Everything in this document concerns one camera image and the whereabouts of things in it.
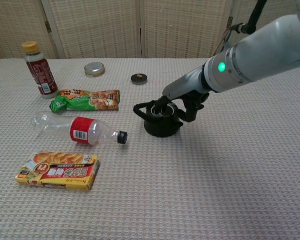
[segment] robotic arm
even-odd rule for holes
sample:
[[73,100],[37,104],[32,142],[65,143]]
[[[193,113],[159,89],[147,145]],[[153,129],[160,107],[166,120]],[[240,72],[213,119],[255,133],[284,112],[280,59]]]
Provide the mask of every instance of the robotic arm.
[[297,14],[282,16],[236,45],[211,57],[163,90],[154,113],[165,112],[172,100],[182,99],[182,120],[195,120],[209,92],[224,92],[260,79],[300,67],[300,0]]

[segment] tablecloth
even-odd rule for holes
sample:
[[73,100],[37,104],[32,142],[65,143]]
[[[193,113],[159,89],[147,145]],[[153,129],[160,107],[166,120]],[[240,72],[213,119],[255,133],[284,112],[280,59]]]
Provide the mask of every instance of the tablecloth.
[[[84,65],[106,72],[86,77]],[[168,138],[147,134],[133,105],[206,59],[51,59],[60,89],[119,89],[119,111],[68,111],[127,131],[126,145],[37,136],[49,110],[23,59],[0,59],[0,239],[300,240],[300,68],[212,93],[197,119]],[[131,83],[135,73],[148,76]],[[96,153],[89,192],[18,185],[32,151]]]

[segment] snack box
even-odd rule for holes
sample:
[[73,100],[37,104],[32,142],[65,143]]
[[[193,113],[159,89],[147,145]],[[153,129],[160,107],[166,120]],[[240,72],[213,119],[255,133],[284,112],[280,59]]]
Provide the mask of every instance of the snack box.
[[22,185],[88,191],[99,167],[96,155],[36,152],[21,167],[15,180]]

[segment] lid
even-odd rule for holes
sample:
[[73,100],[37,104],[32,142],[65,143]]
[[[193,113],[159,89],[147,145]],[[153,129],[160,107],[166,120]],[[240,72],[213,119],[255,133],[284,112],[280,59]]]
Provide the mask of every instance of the lid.
[[132,83],[141,85],[147,82],[148,77],[145,74],[137,73],[131,76]]
[[36,41],[27,41],[22,43],[22,48],[27,54],[40,51],[40,47]]
[[103,63],[101,62],[92,62],[84,67],[85,75],[88,77],[97,77],[102,75],[105,72]]
[[118,143],[119,144],[125,144],[127,139],[128,139],[128,133],[125,132],[125,131],[119,131]]

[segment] red bottle label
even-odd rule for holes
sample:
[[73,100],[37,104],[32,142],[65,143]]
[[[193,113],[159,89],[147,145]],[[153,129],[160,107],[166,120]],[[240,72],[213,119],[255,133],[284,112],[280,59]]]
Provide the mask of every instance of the red bottle label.
[[75,118],[71,125],[70,135],[73,141],[89,144],[88,132],[89,127],[94,119],[78,116]]
[[26,64],[41,94],[49,95],[57,91],[58,86],[54,81],[48,61],[45,58],[39,61],[27,61]]

